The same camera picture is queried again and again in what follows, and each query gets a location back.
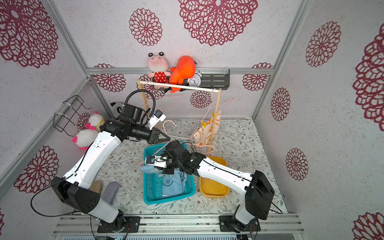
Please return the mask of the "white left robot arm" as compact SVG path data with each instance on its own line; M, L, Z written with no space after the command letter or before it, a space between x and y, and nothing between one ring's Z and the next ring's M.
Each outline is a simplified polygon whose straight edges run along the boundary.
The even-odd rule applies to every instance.
M148 144L159 144L170 140L167 136L160 139L164 133L155 127L165 120L165 114L152 110L147 121L142 123L144 112L141 108L125 105L121 115L100 127L96 139L75 166L62 178L52 180L51 186L62 203L109 224L118 224L123 219L119 210L91 191L90 186L108 156L123 141L135 138Z

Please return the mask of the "white orange patterned towel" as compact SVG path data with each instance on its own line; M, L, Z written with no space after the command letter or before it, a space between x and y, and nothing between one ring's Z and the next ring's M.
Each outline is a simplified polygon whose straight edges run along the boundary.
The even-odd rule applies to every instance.
M217 133L219 132L219 128L221 125L221 113L222 111L218 111L215 115L214 120L211 122L210 125L207 125L206 128L202 128L202 125L199 129L197 129L193 135L192 138L197 145L209 145L211 142L211 139L214 138Z

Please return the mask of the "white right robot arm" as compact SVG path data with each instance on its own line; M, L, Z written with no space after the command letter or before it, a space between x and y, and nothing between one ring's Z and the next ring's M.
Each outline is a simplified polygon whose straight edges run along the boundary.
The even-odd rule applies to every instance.
M247 225L255 218L268 218L275 190L264 173L255 171L251 174L231 169L203 154L190 153L179 141L167 144L163 155L180 171L216 181L243 196L245 202L234 214L237 223Z

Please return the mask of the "light blue towel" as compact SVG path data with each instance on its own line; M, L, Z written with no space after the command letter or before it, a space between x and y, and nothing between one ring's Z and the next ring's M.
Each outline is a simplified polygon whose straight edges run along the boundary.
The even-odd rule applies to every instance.
M187 174L180 171L175 171L174 175L164 175L163 197L176 197L181 195L185 190L187 179Z

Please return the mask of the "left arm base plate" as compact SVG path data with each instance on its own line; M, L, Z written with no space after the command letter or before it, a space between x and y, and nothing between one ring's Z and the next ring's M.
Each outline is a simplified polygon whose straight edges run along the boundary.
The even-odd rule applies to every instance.
M113 223L100 222L97 233L137 233L141 217L120 216Z

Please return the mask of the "blue spotted towel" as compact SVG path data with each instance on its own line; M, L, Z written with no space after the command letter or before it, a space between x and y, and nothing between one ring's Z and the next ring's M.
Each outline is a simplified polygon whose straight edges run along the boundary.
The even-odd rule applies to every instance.
M152 165L141 165L140 167L141 171L145 174L156 174L158 176L162 176L163 174L163 170L162 169L158 169Z

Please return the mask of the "yellow clothespin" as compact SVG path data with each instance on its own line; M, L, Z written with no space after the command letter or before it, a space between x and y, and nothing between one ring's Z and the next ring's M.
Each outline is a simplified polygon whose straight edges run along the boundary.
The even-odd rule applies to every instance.
M207 121L202 120L202 128L206 128L207 125L210 125L211 122L214 120L214 118L215 118L215 113L212 112L212 117L209 120L207 120Z

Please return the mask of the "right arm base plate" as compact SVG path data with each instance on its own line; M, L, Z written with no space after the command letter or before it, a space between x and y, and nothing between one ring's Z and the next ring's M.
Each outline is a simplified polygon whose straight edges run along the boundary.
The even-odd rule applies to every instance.
M221 232L234 232L239 234L242 232L253 233L261 230L258 218L254 218L249 224L245 225L236 220L235 216L222 215L219 216L219 225Z

